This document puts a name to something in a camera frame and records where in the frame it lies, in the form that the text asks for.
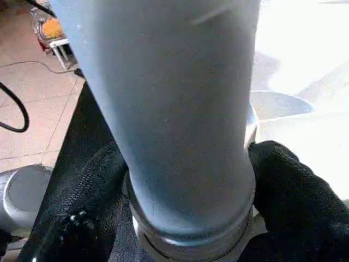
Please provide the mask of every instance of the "gray pipe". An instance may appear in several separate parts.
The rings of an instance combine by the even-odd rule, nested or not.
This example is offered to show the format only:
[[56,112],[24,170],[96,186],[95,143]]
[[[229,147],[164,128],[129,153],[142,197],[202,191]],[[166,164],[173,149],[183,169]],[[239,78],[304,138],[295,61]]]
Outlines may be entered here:
[[244,135],[259,1],[52,2],[129,166],[138,223],[183,246],[235,232],[227,252],[254,196]]

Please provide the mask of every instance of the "black glove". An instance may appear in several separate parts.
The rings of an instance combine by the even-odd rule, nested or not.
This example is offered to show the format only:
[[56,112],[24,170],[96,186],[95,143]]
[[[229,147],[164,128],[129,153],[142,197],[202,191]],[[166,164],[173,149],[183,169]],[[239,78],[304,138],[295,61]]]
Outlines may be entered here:
[[252,144],[254,205],[268,233],[254,237],[243,261],[323,261],[349,258],[349,210],[327,182],[273,141]]

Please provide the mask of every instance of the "tiled floor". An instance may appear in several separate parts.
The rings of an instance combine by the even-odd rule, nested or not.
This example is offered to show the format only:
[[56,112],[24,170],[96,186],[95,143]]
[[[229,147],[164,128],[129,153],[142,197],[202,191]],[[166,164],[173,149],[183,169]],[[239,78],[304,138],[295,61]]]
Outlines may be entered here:
[[[26,60],[42,61],[55,71],[63,70],[56,57],[41,51],[30,14],[16,15],[16,9],[0,13],[0,66]],[[21,64],[0,68],[0,81],[24,102],[30,117],[25,133],[0,128],[0,172],[34,163],[53,166],[83,80],[73,73],[50,73],[39,64]],[[1,90],[0,121],[23,125],[19,108]]]

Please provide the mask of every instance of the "black cable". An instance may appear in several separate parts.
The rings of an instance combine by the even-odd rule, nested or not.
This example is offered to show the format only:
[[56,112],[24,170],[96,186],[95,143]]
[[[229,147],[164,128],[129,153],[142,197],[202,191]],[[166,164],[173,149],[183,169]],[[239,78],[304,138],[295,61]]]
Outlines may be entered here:
[[15,94],[13,94],[13,92],[10,89],[8,89],[6,86],[4,86],[1,82],[0,82],[0,89],[2,89],[18,105],[18,107],[20,108],[20,110],[23,114],[23,118],[24,118],[24,126],[22,128],[14,128],[14,127],[11,127],[3,122],[0,122],[0,127],[3,127],[7,130],[17,132],[17,133],[23,133],[23,132],[27,131],[28,127],[29,127],[29,115],[28,115],[28,112],[27,112],[26,108],[24,107],[22,101],[20,101],[20,99]]
[[38,4],[36,1],[33,0],[26,0],[29,4],[35,6],[36,8],[39,8],[41,11],[44,11],[45,13],[56,17],[56,15],[54,14],[54,12],[52,12],[50,9],[47,9],[46,7],[42,6],[41,4]]
[[[51,68],[49,68],[47,66],[47,64],[40,62],[40,61],[21,61],[21,62],[15,62],[15,63],[10,63],[10,64],[4,64],[4,65],[0,65],[0,68],[4,68],[4,67],[11,67],[11,66],[15,66],[17,64],[25,64],[25,63],[38,63],[41,64],[42,66],[46,67],[46,69],[54,74],[66,74],[66,73],[70,73],[70,72],[74,72],[74,70],[70,70],[70,71],[63,71],[63,72],[56,72],[53,71]],[[17,132],[17,133],[23,133],[25,131],[28,130],[29,127],[29,115],[28,112],[25,108],[25,106],[23,105],[22,101],[20,101],[20,99],[10,90],[8,89],[6,86],[4,86],[1,82],[0,82],[0,89],[3,90],[10,98],[12,98],[12,100],[18,105],[18,107],[20,108],[22,114],[23,114],[23,118],[24,118],[24,127],[23,128],[14,128],[11,127],[3,122],[0,122],[0,127],[3,127],[7,130],[13,131],[13,132]]]

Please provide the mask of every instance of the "electrical cord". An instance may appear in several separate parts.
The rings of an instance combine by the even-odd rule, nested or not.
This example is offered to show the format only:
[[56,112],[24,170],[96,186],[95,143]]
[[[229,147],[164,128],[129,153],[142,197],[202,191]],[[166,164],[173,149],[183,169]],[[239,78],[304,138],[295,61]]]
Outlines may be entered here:
[[46,69],[54,74],[66,74],[66,73],[70,73],[70,72],[74,72],[74,70],[69,70],[69,71],[62,71],[62,72],[57,72],[57,71],[53,71],[51,68],[49,68],[49,66],[43,62],[40,61],[21,61],[21,62],[15,62],[15,63],[10,63],[10,64],[4,64],[4,65],[0,65],[0,68],[4,68],[4,67],[11,67],[11,66],[15,66],[17,64],[26,64],[26,63],[37,63],[37,64],[41,64],[42,66],[46,67]]
[[1,82],[0,82],[0,89],[2,89],[18,105],[18,107],[20,108],[20,110],[23,114],[23,118],[24,118],[24,126],[22,128],[11,127],[3,122],[0,122],[0,127],[3,127],[7,130],[10,130],[10,131],[13,131],[16,133],[23,133],[23,132],[27,131],[27,129],[29,127],[29,115],[28,115],[28,112],[27,112],[26,108],[24,107],[22,101],[20,101],[20,99],[15,94],[13,94],[13,92],[10,89],[8,89],[6,86],[4,86]]
[[[46,67],[46,69],[54,74],[66,74],[69,72],[74,72],[74,70],[70,70],[70,71],[64,71],[64,72],[57,72],[57,71],[53,71],[51,68],[49,68],[47,66],[47,64],[40,62],[40,61],[21,61],[21,62],[15,62],[15,63],[11,63],[11,64],[4,64],[4,65],[0,65],[0,68],[4,68],[4,67],[11,67],[11,66],[15,66],[18,64],[25,64],[25,63],[38,63],[41,64],[42,66]],[[9,89],[7,88],[7,86],[5,86],[4,84],[2,84],[0,82],[0,90],[3,90],[20,108],[22,114],[23,114],[23,118],[24,118],[24,126],[22,128],[15,128],[15,127],[11,127],[3,122],[0,122],[0,127],[3,127],[7,130],[16,132],[16,133],[23,133],[25,131],[28,130],[29,128],[29,114],[25,108],[25,106],[23,105],[22,101]]]

